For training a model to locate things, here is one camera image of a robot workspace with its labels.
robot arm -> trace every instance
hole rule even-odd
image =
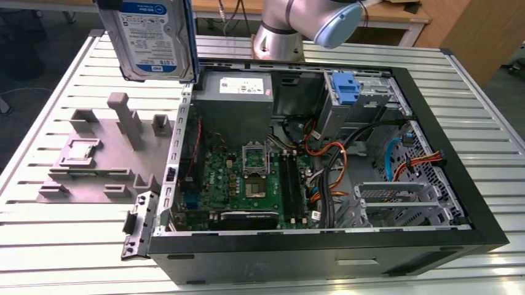
[[[325,49],[337,47],[360,20],[356,0],[267,0],[253,40],[261,60],[296,61],[303,57],[303,36]]]

floor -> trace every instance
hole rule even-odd
[[[76,14],[76,23],[69,25],[60,12],[44,12],[41,23],[48,33],[46,40],[34,47],[45,65],[44,74],[29,81],[16,81],[0,73],[0,93],[18,88],[54,89],[69,63],[84,43],[90,29],[102,28],[96,14]],[[256,24],[249,24],[249,32],[243,22],[231,22],[227,32],[248,37],[256,31]],[[199,33],[221,36],[221,25],[199,21]],[[525,79],[510,76],[500,69],[484,87],[484,91],[496,108],[508,120],[522,138],[525,138]],[[0,95],[12,111],[0,114],[0,172],[20,144],[34,118],[48,100],[50,92],[45,90],[21,90]]]

ram slot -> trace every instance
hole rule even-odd
[[[292,196],[289,194],[289,181],[288,181],[288,155],[279,156],[279,182],[281,194],[281,208],[284,220],[293,217],[293,204]]]
[[[299,168],[296,167],[296,157],[291,156],[288,158],[288,181],[289,181],[289,196],[292,200],[292,217],[296,220],[300,220],[304,215],[304,203],[303,203],[303,195],[300,193],[300,173]]]

workbench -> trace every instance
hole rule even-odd
[[[249,40],[197,36],[199,56],[251,57]],[[309,63],[407,68],[510,244],[416,277],[174,286],[152,260],[120,261],[121,224],[130,205],[40,204],[37,189],[72,131],[76,108],[114,119],[105,101],[126,92],[141,119],[174,119],[177,82],[126,82],[106,35],[85,40],[69,69],[0,176],[1,294],[297,293],[519,294],[525,291],[525,144],[452,55],[436,49],[304,43]]]
[[[196,18],[220,18],[217,0],[192,0],[192,9]],[[225,16],[229,17],[236,6],[236,0],[223,0]],[[264,0],[244,0],[248,20],[260,20]],[[0,0],[0,7],[34,10],[58,10],[62,12],[97,12],[92,0]],[[418,39],[424,24],[431,18],[419,8],[416,14],[403,11],[403,5],[382,2],[370,6],[368,21],[370,28],[386,28],[404,30],[398,46],[411,47]],[[72,22],[72,15],[64,13],[66,21]],[[233,19],[243,19],[241,9]],[[364,26],[364,15],[359,26]]]

open computer tower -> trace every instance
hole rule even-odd
[[[406,69],[200,65],[124,260],[152,258],[176,284],[331,280],[507,243]]]

